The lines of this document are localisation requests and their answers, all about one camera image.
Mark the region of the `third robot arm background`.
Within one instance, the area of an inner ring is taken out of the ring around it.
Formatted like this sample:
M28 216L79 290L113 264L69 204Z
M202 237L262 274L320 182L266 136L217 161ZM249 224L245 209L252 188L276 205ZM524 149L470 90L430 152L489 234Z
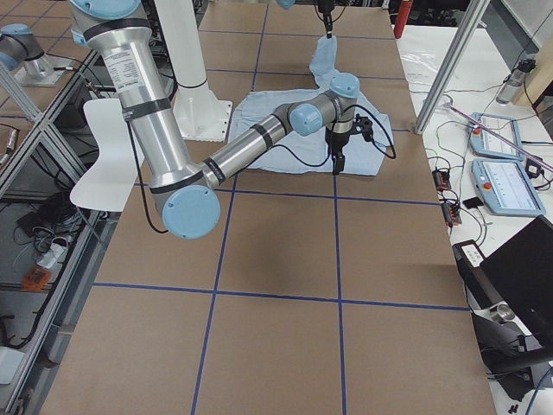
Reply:
M54 86L73 60L47 54L33 31L23 23L1 27L1 63L22 86Z

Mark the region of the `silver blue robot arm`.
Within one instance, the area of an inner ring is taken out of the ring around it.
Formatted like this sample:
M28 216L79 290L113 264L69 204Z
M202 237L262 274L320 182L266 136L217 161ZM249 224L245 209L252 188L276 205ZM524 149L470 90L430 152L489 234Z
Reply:
M210 233L220 217L214 188L256 161L292 132L321 128L349 135L359 79L338 73L314 98L283 104L261 122L194 163L149 49L151 29L138 1L73 1L73 20L85 44L98 52L118 93L122 115L152 173L149 186L167 230L182 239Z
M295 3L295 0L277 0L276 3L285 10L289 10ZM320 20L325 27L325 35L328 39L333 37L334 21L332 13L335 9L334 0L315 0L315 11L321 16Z

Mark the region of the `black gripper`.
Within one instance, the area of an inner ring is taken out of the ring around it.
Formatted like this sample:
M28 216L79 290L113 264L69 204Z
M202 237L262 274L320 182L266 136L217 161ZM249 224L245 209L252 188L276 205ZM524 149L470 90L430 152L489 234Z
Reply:
M326 126L326 144L328 154L332 157L334 175L339 175L345 168L343 148L349 143L350 136L359 134L366 141L370 141L373 137L372 121L359 114Z
M334 0L315 0L317 16L324 22L325 34L328 39L333 37L332 12L335 8Z

